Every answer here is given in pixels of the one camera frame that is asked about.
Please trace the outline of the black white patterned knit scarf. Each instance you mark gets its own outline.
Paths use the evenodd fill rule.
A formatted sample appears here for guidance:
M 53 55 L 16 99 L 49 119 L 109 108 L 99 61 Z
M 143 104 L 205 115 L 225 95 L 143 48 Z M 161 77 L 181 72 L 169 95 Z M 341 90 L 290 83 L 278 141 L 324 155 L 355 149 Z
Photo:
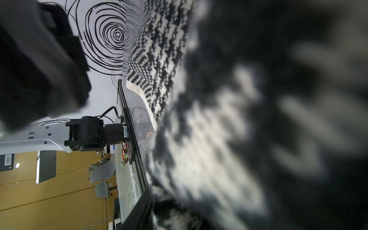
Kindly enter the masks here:
M 127 86 L 136 229 L 367 229 L 367 1 L 145 1 Z

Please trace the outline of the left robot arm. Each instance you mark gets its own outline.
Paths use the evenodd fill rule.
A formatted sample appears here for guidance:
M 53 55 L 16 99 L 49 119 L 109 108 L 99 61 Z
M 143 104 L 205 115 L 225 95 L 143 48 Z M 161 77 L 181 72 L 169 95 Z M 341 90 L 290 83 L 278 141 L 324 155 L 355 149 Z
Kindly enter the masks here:
M 1 1 L 1 154 L 102 151 L 123 117 L 60 120 L 85 107 L 88 71 L 121 72 L 125 1 Z

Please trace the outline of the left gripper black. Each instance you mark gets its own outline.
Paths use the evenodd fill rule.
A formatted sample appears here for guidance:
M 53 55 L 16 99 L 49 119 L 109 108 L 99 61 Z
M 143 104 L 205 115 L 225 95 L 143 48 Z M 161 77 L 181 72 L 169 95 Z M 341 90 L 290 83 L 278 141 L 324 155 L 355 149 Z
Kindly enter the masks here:
M 1 130 L 75 113 L 91 84 L 80 40 L 63 8 L 1 1 Z

